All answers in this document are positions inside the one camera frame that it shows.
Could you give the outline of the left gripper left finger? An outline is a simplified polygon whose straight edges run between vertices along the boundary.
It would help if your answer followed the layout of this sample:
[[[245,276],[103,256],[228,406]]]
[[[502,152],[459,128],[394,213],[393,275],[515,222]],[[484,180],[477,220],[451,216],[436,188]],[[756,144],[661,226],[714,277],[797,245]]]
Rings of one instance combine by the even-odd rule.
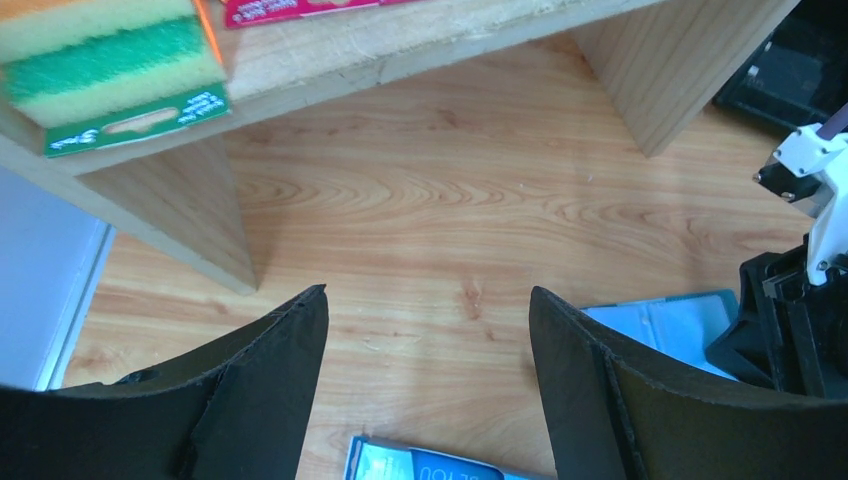
[[[5,479],[292,479],[329,326],[314,285],[112,384],[1,391]]]

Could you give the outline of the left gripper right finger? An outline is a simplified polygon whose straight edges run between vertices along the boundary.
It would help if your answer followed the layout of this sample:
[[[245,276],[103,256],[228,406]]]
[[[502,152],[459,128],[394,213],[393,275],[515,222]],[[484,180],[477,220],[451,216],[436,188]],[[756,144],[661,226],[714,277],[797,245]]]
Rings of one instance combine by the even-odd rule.
[[[732,381],[535,287],[532,355],[560,479],[843,479],[847,404]]]

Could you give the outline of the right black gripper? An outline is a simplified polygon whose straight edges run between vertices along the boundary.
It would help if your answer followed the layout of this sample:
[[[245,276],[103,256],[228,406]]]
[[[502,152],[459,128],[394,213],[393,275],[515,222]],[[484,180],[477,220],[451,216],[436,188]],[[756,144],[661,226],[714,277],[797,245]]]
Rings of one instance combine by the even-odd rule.
[[[740,265],[736,319],[706,349],[738,380],[780,392],[847,396],[847,256],[825,263],[812,285],[807,246],[767,252]]]

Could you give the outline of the blue leather card holder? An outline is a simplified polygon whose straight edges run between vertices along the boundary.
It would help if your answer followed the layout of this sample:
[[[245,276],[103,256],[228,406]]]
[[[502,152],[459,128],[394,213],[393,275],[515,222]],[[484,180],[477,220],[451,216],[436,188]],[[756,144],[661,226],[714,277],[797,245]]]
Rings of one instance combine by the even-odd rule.
[[[736,318],[738,301],[729,289],[585,307],[582,312],[678,361],[734,378],[706,358],[707,347]]]

